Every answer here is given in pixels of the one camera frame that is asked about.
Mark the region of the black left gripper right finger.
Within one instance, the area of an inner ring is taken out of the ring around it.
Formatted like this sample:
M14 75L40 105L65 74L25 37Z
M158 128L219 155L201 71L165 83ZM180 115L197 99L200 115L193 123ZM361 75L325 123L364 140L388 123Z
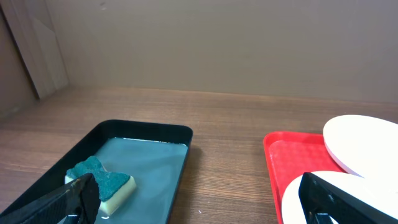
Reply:
M319 176L305 172L298 196L307 224L394 224L397 219L366 204Z

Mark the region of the green and yellow sponge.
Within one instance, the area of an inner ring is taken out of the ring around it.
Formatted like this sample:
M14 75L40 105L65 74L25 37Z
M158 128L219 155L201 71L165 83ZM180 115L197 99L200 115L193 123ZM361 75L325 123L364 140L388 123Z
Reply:
M77 163L66 171L64 182L67 184L78 177L91 173L99 187L99 209L111 216L135 191L137 185L133 176L107 171L96 156Z

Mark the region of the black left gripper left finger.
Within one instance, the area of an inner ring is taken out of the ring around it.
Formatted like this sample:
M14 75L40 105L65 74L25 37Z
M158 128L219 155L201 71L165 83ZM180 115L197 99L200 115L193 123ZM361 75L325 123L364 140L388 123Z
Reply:
M93 224L100 207L100 193L93 174L85 174L1 217L2 224Z

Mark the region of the white round plate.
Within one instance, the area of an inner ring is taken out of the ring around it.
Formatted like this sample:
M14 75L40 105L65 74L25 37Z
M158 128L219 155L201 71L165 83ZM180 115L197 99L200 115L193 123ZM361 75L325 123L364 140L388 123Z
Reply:
M325 147L346 172L397 185L397 124L371 116L342 115L323 127Z

